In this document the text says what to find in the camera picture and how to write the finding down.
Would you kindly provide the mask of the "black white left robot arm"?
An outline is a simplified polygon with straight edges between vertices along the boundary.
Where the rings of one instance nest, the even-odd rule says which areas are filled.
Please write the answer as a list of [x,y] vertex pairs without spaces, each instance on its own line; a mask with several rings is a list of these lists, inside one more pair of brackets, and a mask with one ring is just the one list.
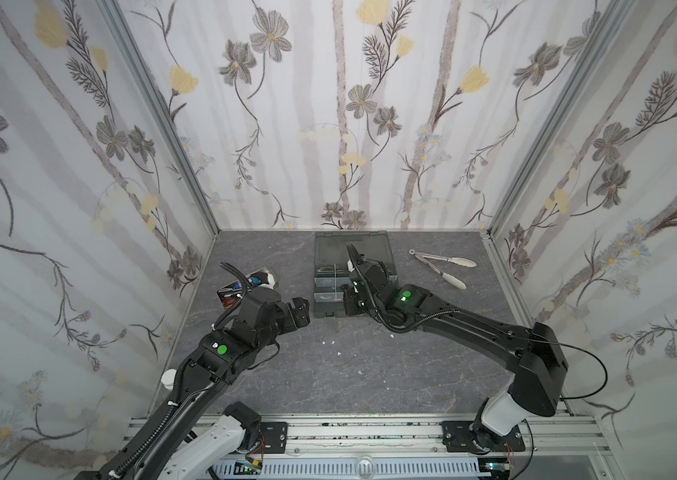
[[194,440],[188,434],[204,412],[238,378],[258,366],[258,356],[278,336],[310,324],[310,304],[300,297],[282,300],[278,291],[252,286],[238,268],[224,263],[242,287],[228,308],[186,356],[172,391],[138,433],[104,466],[78,473],[80,479],[196,479],[224,456],[262,445],[262,417],[236,402]]

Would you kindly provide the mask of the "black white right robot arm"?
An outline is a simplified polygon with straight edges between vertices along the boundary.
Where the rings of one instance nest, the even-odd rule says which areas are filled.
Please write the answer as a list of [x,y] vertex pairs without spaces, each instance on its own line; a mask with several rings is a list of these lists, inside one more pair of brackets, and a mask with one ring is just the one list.
[[466,346],[504,367],[512,380],[486,399],[474,420],[460,433],[447,433],[445,444],[488,455],[519,435],[519,426],[532,416],[549,418],[564,400],[569,344],[552,328],[505,323],[460,308],[430,290],[398,285],[386,265],[358,252],[348,252],[349,285],[344,293],[348,315],[366,315],[398,335],[422,331]]

